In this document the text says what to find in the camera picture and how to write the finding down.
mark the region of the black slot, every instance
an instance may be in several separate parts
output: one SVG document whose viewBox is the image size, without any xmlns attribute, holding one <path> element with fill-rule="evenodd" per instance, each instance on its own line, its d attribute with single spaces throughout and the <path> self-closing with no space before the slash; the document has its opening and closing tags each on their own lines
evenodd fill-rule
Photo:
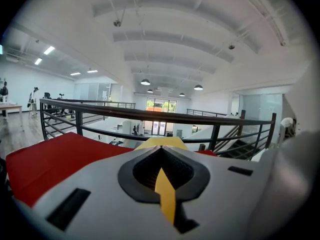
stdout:
<svg viewBox="0 0 320 240">
<path fill-rule="evenodd" d="M 182 203 L 176 203 L 173 225 L 181 234 L 184 234 L 198 227 L 199 223 L 193 219 L 188 219 Z"/>
<path fill-rule="evenodd" d="M 76 188 L 48 217 L 47 221 L 60 230 L 65 230 L 84 204 L 90 191 Z"/>
<path fill-rule="evenodd" d="M 243 175 L 247 175 L 247 176 L 251 176 L 251 174 L 254 172 L 253 170 L 244 169 L 244 168 L 240 168 L 240 167 L 236 167 L 236 166 L 230 166 L 228 168 L 228 170 L 231 172 L 235 172 L 237 174 L 243 174 Z"/>
</svg>

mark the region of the security camera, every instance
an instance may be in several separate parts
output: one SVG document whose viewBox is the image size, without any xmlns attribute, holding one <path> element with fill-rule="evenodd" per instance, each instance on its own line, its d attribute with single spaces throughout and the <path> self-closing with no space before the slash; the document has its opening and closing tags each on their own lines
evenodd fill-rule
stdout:
<svg viewBox="0 0 320 240">
<path fill-rule="evenodd" d="M 121 26 L 121 21 L 120 20 L 115 20 L 114 22 L 113 22 L 113 25 L 115 26 L 115 27 L 120 27 Z"/>
</svg>

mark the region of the black vent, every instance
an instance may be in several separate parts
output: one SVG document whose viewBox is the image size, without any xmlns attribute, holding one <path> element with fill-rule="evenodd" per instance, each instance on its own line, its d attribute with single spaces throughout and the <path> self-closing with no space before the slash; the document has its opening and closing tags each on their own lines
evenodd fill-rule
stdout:
<svg viewBox="0 0 320 240">
<path fill-rule="evenodd" d="M 155 190 L 161 168 L 175 190 L 194 176 L 190 165 L 162 148 L 138 162 L 133 167 L 133 176 L 142 185 Z"/>
</svg>

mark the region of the railing post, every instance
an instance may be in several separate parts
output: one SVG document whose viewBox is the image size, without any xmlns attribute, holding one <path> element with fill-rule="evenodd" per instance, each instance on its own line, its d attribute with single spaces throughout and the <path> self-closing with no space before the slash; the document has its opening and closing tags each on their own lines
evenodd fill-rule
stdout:
<svg viewBox="0 0 320 240">
<path fill-rule="evenodd" d="M 104 102 L 103 103 L 103 106 L 105 107 L 106 106 L 106 103 Z M 103 121 L 105 120 L 105 116 L 103 116 Z"/>
<path fill-rule="evenodd" d="M 199 145 L 199 150 L 198 151 L 204 151 L 206 149 L 206 145 L 205 144 L 200 144 Z"/>
<path fill-rule="evenodd" d="M 245 110 L 241 110 L 241 115 L 240 115 L 240 119 L 245 119 L 246 118 L 246 111 Z M 239 125 L 239 129 L 238 129 L 238 136 L 241 136 L 242 134 L 242 129 L 244 128 L 243 125 Z"/>
<path fill-rule="evenodd" d="M 256 143 L 254 145 L 254 149 L 253 149 L 253 153 L 252 153 L 252 156 L 254 156 L 257 152 L 257 147 L 258 147 L 258 143 L 259 143 L 259 140 L 260 140 L 260 135 L 261 135 L 261 132 L 262 132 L 262 127 L 263 125 L 260 124 L 260 128 L 259 128 L 259 134 L 258 136 L 256 137 Z"/>
<path fill-rule="evenodd" d="M 276 113 L 272 113 L 272 118 L 271 118 L 271 125 L 270 125 L 270 131 L 269 131 L 269 136 L 266 139 L 266 143 L 265 143 L 265 148 L 268 149 L 272 140 L 272 136 L 274 135 L 274 131 L 275 131 L 275 126 L 276 126 L 276 118 L 277 118 L 277 114 Z"/>
<path fill-rule="evenodd" d="M 75 126 L 76 126 L 76 133 L 83 136 L 83 132 L 82 132 L 82 126 L 83 122 L 82 122 L 82 112 L 79 111 L 75 111 Z"/>
<path fill-rule="evenodd" d="M 212 134 L 211 134 L 211 142 L 209 143 L 208 150 L 215 150 L 218 135 L 219 135 L 220 125 L 214 125 Z"/>
<path fill-rule="evenodd" d="M 42 102 L 40 102 L 40 120 L 41 120 L 41 129 L 42 129 L 42 134 L 43 134 L 43 138 L 46 141 L 47 138 L 47 132 L 46 132 L 46 128 L 45 128 L 45 117 L 44 117 L 44 104 Z"/>
</svg>

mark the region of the doorway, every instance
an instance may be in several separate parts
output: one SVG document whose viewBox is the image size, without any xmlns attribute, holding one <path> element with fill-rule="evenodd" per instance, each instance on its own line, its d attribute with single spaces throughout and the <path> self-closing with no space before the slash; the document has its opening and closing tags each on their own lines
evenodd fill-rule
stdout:
<svg viewBox="0 0 320 240">
<path fill-rule="evenodd" d="M 175 113 L 177 108 L 177 101 L 161 98 L 147 98 L 146 110 Z M 166 136 L 166 134 L 173 133 L 173 123 L 170 122 L 158 122 L 158 121 L 145 121 L 144 122 L 144 134 L 155 136 Z"/>
</svg>

